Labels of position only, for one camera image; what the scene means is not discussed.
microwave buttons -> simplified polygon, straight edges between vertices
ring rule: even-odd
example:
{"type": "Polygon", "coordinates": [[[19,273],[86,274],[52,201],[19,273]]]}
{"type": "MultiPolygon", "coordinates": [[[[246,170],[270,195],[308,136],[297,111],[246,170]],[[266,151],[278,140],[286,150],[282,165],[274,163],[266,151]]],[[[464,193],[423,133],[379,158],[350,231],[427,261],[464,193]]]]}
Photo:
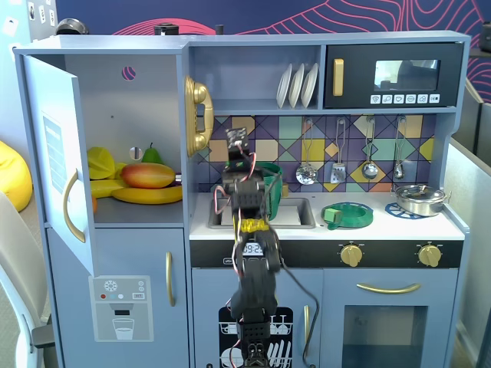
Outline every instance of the microwave buttons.
{"type": "Polygon", "coordinates": [[[406,95],[406,104],[415,104],[416,103],[416,95],[415,94],[407,94],[406,95]]]}
{"type": "Polygon", "coordinates": [[[370,96],[370,104],[378,104],[381,102],[381,96],[380,94],[372,94],[370,96]]]}
{"type": "Polygon", "coordinates": [[[438,104],[440,102],[440,94],[431,94],[430,95],[430,104],[438,104]]]}
{"type": "Polygon", "coordinates": [[[391,94],[385,94],[382,96],[382,103],[383,104],[392,104],[392,95],[391,94]]]}
{"type": "Polygon", "coordinates": [[[427,102],[428,102],[428,95],[427,94],[418,94],[417,95],[417,102],[419,104],[427,104],[427,102]]]}
{"type": "Polygon", "coordinates": [[[403,94],[395,94],[394,95],[394,103],[395,104],[403,104],[404,103],[404,95],[403,94]]]}

open cabinet door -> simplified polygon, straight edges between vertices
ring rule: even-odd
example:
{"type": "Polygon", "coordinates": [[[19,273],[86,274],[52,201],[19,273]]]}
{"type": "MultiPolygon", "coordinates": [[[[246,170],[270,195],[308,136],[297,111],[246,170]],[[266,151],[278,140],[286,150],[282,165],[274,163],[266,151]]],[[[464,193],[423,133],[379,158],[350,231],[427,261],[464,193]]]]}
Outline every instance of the open cabinet door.
{"type": "Polygon", "coordinates": [[[78,79],[24,57],[31,131],[48,224],[97,276],[94,216],[78,79]]]}

cup illustration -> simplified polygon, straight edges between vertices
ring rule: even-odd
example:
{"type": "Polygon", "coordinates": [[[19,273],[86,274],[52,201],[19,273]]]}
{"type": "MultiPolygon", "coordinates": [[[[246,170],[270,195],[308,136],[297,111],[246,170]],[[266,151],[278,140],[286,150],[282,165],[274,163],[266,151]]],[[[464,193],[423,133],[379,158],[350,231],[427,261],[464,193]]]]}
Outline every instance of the cup illustration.
{"type": "Polygon", "coordinates": [[[116,338],[118,340],[132,340],[134,324],[133,318],[114,318],[113,326],[116,331],[116,338]]]}

oven window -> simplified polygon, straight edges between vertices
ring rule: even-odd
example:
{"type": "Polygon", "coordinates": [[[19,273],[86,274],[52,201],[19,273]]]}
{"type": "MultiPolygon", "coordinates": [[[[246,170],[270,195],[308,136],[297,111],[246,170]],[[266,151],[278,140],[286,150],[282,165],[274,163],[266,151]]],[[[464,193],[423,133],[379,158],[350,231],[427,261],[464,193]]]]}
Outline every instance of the oven window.
{"type": "Polygon", "coordinates": [[[344,309],[342,368],[418,368],[427,307],[363,306],[344,309]]]}
{"type": "Polygon", "coordinates": [[[439,60],[379,60],[375,90],[436,90],[439,60]]]}

stove knob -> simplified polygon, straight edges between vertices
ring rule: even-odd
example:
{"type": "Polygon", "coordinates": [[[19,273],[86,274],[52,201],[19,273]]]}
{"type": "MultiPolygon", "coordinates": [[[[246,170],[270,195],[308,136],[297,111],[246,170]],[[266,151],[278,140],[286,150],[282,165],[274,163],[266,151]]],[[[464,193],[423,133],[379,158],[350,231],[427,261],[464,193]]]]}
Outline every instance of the stove knob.
{"type": "Polygon", "coordinates": [[[341,260],[351,267],[358,266],[361,261],[361,249],[356,245],[346,245],[341,249],[341,260]]]}
{"type": "Polygon", "coordinates": [[[425,245],[417,256],[423,265],[436,267],[442,258],[442,252],[435,245],[425,245]]]}

